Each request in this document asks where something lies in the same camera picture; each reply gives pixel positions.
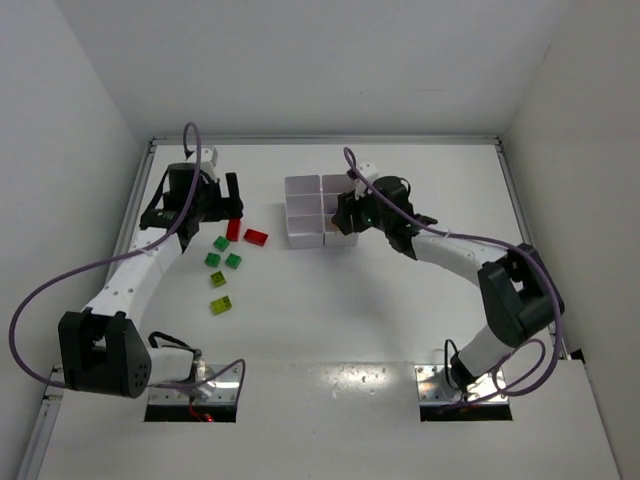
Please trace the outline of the green and yellow lego stack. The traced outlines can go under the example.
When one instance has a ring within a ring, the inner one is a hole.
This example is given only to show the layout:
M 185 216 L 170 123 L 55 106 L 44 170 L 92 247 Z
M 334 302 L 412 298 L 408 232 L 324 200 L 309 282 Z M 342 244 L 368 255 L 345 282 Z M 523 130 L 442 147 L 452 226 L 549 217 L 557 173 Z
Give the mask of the green and yellow lego stack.
M 232 302 L 228 296 L 223 296 L 213 300 L 210 309 L 215 316 L 221 315 L 232 309 Z

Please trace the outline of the red arch lego brick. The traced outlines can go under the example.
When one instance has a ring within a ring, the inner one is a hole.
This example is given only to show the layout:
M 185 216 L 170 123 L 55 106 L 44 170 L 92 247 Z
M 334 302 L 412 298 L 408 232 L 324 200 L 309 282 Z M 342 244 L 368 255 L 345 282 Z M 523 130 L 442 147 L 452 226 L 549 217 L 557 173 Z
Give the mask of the red arch lego brick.
M 243 239 L 250 244 L 264 247 L 268 240 L 268 237 L 269 235 L 265 232 L 248 228 L 245 231 Z

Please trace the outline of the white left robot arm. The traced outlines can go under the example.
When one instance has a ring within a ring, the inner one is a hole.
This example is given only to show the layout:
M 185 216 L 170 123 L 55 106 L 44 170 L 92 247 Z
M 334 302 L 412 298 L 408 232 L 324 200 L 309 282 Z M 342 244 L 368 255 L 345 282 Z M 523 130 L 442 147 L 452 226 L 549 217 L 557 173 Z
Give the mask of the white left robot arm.
M 163 276 L 201 223 L 242 217 L 236 173 L 226 173 L 224 180 L 226 193 L 209 168 L 167 167 L 124 260 L 82 311 L 65 313 L 58 324 L 66 388 L 137 398 L 148 387 L 190 392 L 202 385 L 200 350 L 181 343 L 160 346 L 144 340 L 139 329 Z

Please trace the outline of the yellow-green lego brick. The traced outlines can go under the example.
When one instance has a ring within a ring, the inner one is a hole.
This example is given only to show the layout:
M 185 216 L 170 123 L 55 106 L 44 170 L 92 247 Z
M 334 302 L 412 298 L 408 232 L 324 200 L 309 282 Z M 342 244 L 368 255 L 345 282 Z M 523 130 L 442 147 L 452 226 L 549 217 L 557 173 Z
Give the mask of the yellow-green lego brick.
M 221 271 L 214 272 L 210 275 L 211 284 L 214 288 L 220 288 L 224 286 L 227 281 L 224 274 Z

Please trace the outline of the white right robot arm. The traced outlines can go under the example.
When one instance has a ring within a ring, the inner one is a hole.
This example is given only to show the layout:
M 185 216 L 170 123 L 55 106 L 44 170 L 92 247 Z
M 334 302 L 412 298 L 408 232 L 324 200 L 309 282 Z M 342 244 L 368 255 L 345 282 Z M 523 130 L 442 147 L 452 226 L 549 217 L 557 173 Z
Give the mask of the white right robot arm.
M 536 249 L 447 234 L 436 219 L 415 213 L 403 179 L 385 176 L 337 198 L 331 222 L 344 235 L 375 228 L 406 257 L 441 267 L 479 288 L 484 327 L 447 362 L 445 379 L 463 391 L 538 332 L 561 318 L 565 305 Z

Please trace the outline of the small green lego brick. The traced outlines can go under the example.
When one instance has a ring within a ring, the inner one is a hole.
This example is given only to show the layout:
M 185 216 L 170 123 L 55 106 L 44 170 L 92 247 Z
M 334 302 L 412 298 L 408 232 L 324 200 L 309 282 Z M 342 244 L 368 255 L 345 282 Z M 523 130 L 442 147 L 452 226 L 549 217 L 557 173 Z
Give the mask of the small green lego brick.
M 213 246 L 216 250 L 224 252 L 230 246 L 230 241 L 226 237 L 218 236 L 213 242 Z

